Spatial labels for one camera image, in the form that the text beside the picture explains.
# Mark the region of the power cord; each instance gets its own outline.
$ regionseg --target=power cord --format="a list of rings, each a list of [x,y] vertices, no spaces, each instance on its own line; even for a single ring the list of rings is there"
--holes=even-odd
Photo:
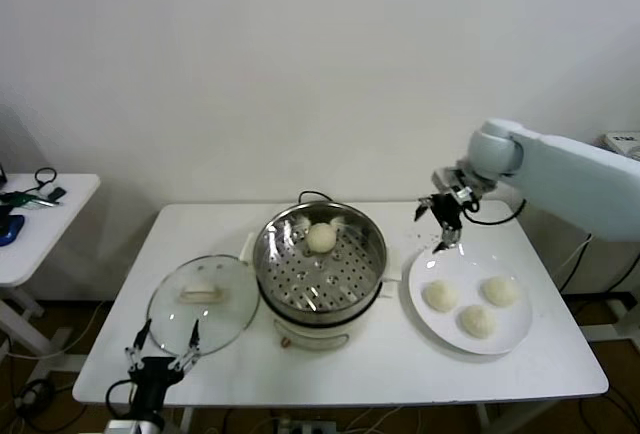
[[[576,272],[578,272],[578,267],[580,267],[580,263],[582,262],[582,257],[584,256],[584,253],[587,252],[587,247],[589,247],[589,242],[591,242],[591,239],[593,239],[593,236],[591,234],[589,234],[589,235],[587,235],[587,238],[584,240],[584,242],[581,244],[582,248],[581,249],[579,248],[580,249],[580,255],[578,255],[578,260],[573,265],[573,269],[571,269],[571,274],[569,274],[569,277],[567,277],[567,279],[562,284],[562,287],[560,288],[560,292],[565,290],[565,288],[571,282],[571,279],[573,279],[573,276],[575,276]],[[574,251],[573,254],[571,254],[571,256],[569,256],[569,260],[575,255],[575,253],[576,253],[576,251]]]
[[[278,420],[279,420],[279,418],[276,417],[276,412],[273,409],[269,409],[269,415],[273,419],[272,432],[273,432],[273,434],[278,434]]]
[[[71,349],[73,346],[78,344],[84,338],[84,336],[87,334],[87,332],[89,332],[89,329],[93,325],[93,321],[95,321],[96,316],[98,315],[98,309],[100,309],[107,302],[108,301],[102,301],[100,304],[98,304],[96,306],[95,310],[93,311],[93,315],[91,316],[91,319],[89,319],[89,322],[87,323],[87,327],[84,328],[84,331],[82,331],[82,333],[76,338],[75,341],[73,341],[71,344],[67,345],[64,349],[61,349],[58,352],[54,352],[52,354],[47,354],[47,355],[44,355],[44,356],[23,356],[22,354],[13,354],[11,351],[9,351],[9,352],[7,352],[7,356],[15,357],[16,359],[27,359],[29,361],[41,361],[42,359],[51,359],[52,357],[57,357],[60,354],[64,354],[69,349]]]
[[[502,219],[501,221],[491,221],[491,222],[479,221],[469,216],[469,212],[478,212],[480,210],[479,207],[473,207],[473,208],[465,207],[462,209],[462,214],[467,219],[467,221],[471,222],[472,224],[479,224],[480,226],[499,226],[500,224],[505,224],[509,221],[512,221],[516,217],[518,217],[520,213],[524,210],[524,206],[526,205],[527,205],[527,201],[526,199],[523,199],[520,206],[518,206],[518,209],[516,209],[515,212],[511,214],[509,217]]]
[[[606,401],[611,403],[613,406],[615,406],[616,409],[618,409],[625,416],[625,418],[631,423],[631,425],[635,428],[635,431],[640,433],[640,422],[638,420],[638,416],[633,405],[624,395],[622,395],[620,391],[618,391],[615,388],[614,390],[624,400],[624,402],[627,404],[631,412],[629,412],[629,410],[625,409],[625,407],[621,406],[618,401],[616,401],[615,399],[613,399],[611,396],[607,394],[603,394],[602,396],[596,397],[595,399],[605,399]],[[589,430],[589,432],[591,434],[598,434],[598,431],[596,431],[596,429],[593,427],[591,422],[589,422],[589,419],[587,419],[587,416],[584,412],[585,401],[587,401],[587,399],[580,399],[578,401],[578,413],[580,414],[580,418],[582,419],[582,422],[584,423],[585,427]]]
[[[7,337],[7,341],[9,342],[9,350],[7,354],[11,354],[11,351],[13,350],[13,341],[11,340],[11,337]],[[36,432],[43,434],[53,434],[69,428],[85,414],[85,412],[87,411],[87,406],[82,406],[82,409],[75,417],[56,428],[43,428],[34,424],[33,418],[37,417],[49,406],[51,406],[57,394],[68,391],[72,389],[73,386],[65,386],[61,389],[56,389],[53,383],[48,379],[35,379],[24,385],[20,389],[19,393],[16,393],[14,381],[15,361],[13,360],[13,358],[14,356],[9,356],[9,389],[11,398],[14,401],[19,401],[17,407],[14,404],[16,418],[24,420],[25,424]],[[0,432],[6,429],[9,425],[4,426],[2,429],[0,429]]]
[[[618,287],[620,284],[622,284],[624,281],[626,281],[629,278],[629,276],[633,273],[634,269],[638,265],[638,262],[640,262],[640,252],[638,252],[638,254],[636,255],[635,259],[633,260],[633,262],[629,266],[629,269],[627,269],[627,271],[622,275],[622,277],[618,281],[616,281],[611,287],[609,287],[606,291],[602,292],[601,294],[609,294],[616,287]],[[578,309],[576,309],[576,311],[573,313],[573,316],[574,317],[577,316],[579,313],[582,312],[582,310],[585,307],[587,307],[590,304],[593,304],[594,302],[597,302],[597,301],[587,301],[587,302],[585,302]]]
[[[369,409],[365,410],[364,412],[356,416],[349,424],[347,424],[347,427],[345,427],[344,430],[348,431],[349,429],[351,429],[353,426],[355,426],[358,423],[360,419],[362,419],[364,416],[369,414],[371,411],[373,411],[373,408],[370,407]]]
[[[220,429],[221,434],[227,434],[227,425],[229,424],[229,416],[234,411],[234,408],[227,409],[224,413],[224,417],[222,418],[222,428]]]
[[[329,196],[327,196],[323,192],[320,192],[320,191],[302,191],[300,194],[298,194],[298,204],[302,204],[302,198],[304,197],[305,194],[315,194],[316,196],[324,197],[329,202],[333,202],[333,199],[331,199]]]
[[[114,417],[114,419],[123,419],[128,413],[126,412],[121,413],[115,410],[115,408],[113,407],[113,404],[111,404],[111,393],[118,386],[122,386],[124,384],[132,384],[132,383],[133,381],[131,379],[122,379],[120,381],[114,382],[109,386],[109,389],[107,389],[107,393],[104,396],[104,400],[105,400],[105,404],[107,405],[107,410]]]
[[[47,175],[50,175],[51,177],[45,178],[43,180],[41,178],[43,174],[45,175],[45,177]],[[33,174],[33,178],[36,180],[37,186],[32,187],[31,189],[27,189],[26,191],[20,191],[22,192],[22,194],[27,194],[31,191],[39,191],[44,186],[51,184],[58,178],[58,171],[56,171],[53,167],[41,167]]]
[[[382,416],[380,416],[380,419],[378,419],[378,421],[376,423],[374,423],[373,426],[369,427],[368,429],[367,428],[363,429],[364,434],[372,434],[372,433],[374,433],[376,431],[377,427],[380,424],[382,424],[387,417],[391,416],[392,414],[395,414],[400,409],[402,409],[402,406],[396,407],[395,409],[392,409],[391,411],[389,411],[389,412],[383,414]]]
[[[420,434],[422,429],[422,411],[418,408],[418,426],[416,427],[416,434]]]
[[[263,419],[262,421],[258,422],[255,426],[253,426],[253,429],[249,431],[249,434],[254,434],[260,427],[264,426],[267,422],[278,421],[278,420],[280,420],[279,417],[267,417],[266,419]]]
[[[367,431],[369,434],[387,434],[386,432],[382,432],[379,429],[372,429],[372,428],[367,429],[366,427],[351,429],[350,431],[343,431],[341,434],[357,434],[357,433],[366,434],[364,431]]]
[[[593,241],[593,235],[588,235],[587,238],[582,241],[580,244],[578,244],[576,246],[576,248],[573,250],[573,252],[569,255],[569,257],[567,257],[564,262],[562,264],[560,264],[554,271],[554,277],[556,274],[559,274],[560,271],[562,270],[562,268],[564,266],[566,266],[567,264],[569,264],[571,262],[571,260],[576,257],[576,254],[578,254],[580,252],[580,250],[584,247],[585,244],[589,244],[591,241]]]

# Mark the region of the floor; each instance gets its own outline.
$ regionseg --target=floor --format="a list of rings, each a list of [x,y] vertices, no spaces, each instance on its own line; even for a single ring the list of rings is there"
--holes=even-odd
[[[95,305],[45,305],[46,314],[41,319],[34,319],[33,325],[45,335],[51,336],[58,326],[72,326],[74,332],[81,332]],[[104,322],[108,306],[100,309],[96,322],[86,337],[74,346],[71,353],[88,353],[93,340],[98,334],[99,328]],[[611,322],[612,315],[604,304],[589,304],[578,315],[580,324],[599,324]],[[595,344],[593,349],[600,363],[604,367],[612,386],[622,391],[627,398],[640,409],[640,376],[630,373],[637,372],[640,367],[640,354],[634,347],[626,342],[608,342]],[[34,361],[19,360],[14,362],[13,376],[19,388],[23,385],[29,372],[33,368]],[[21,421],[11,422],[14,411],[10,402],[10,363],[5,359],[0,365],[0,434],[26,434],[35,433],[29,426],[22,425]],[[69,385],[74,380],[74,375],[55,374],[52,381],[57,387]],[[616,433],[626,434],[638,432],[628,419],[610,402],[604,398],[593,398],[583,401],[585,415],[598,434]],[[489,406],[491,415],[508,408],[507,405]],[[53,400],[52,405],[40,414],[33,423],[37,422],[40,429],[56,429],[67,420],[73,418],[82,406],[71,397],[71,392],[60,393]],[[191,432],[194,434],[270,434],[272,424],[266,421],[274,416],[289,416],[292,419],[324,419],[335,420],[338,429],[344,430],[347,426],[351,429],[372,426],[381,416],[388,413],[388,409],[374,409],[366,413],[358,422],[349,426],[365,409],[203,409],[196,411]],[[181,417],[181,410],[175,412],[168,410],[167,417],[173,416],[177,421]],[[222,424],[226,415],[226,433],[222,432]],[[90,406],[84,415],[72,426],[60,431],[62,433],[88,433],[102,432],[110,419],[104,407]],[[389,415],[377,428],[386,434],[397,433],[475,433],[479,431],[479,424],[473,406],[439,406],[424,408],[404,408]],[[534,433],[591,433],[593,431],[581,420],[578,410],[578,400],[565,400],[556,404],[553,408],[534,419],[524,428],[520,434]]]

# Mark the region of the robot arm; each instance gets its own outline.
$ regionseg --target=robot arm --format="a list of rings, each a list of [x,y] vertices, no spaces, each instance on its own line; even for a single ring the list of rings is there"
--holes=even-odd
[[[463,210],[504,182],[532,204],[607,241],[640,241],[640,163],[594,146],[493,119],[471,137],[467,157],[437,170],[439,193],[420,199],[442,227],[435,251],[460,239]]]
[[[199,322],[196,320],[189,339],[186,353],[178,357],[149,356],[142,357],[147,336],[151,328],[151,319],[136,335],[133,347],[127,347],[125,354],[129,360],[129,377],[137,386],[129,412],[119,415],[110,407],[110,394],[114,387],[126,382],[113,384],[106,394],[106,403],[116,419],[109,421],[105,434],[159,434],[165,429],[160,413],[164,406],[167,390],[182,381],[184,376],[200,359]]]

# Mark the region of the glass lid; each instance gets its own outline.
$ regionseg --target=glass lid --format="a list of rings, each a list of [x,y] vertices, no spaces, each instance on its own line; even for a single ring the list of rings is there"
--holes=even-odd
[[[249,266],[235,257],[193,259],[160,283],[147,308],[151,338],[162,350],[181,355],[196,321],[200,352],[211,354],[233,342],[251,323],[259,293]]]

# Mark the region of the power strip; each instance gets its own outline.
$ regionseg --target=power strip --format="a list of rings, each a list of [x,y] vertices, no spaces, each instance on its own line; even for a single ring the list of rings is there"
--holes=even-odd
[[[294,421],[281,419],[278,422],[278,434],[338,434],[333,421]]]
[[[640,132],[609,132],[604,142],[612,151],[640,161]]]

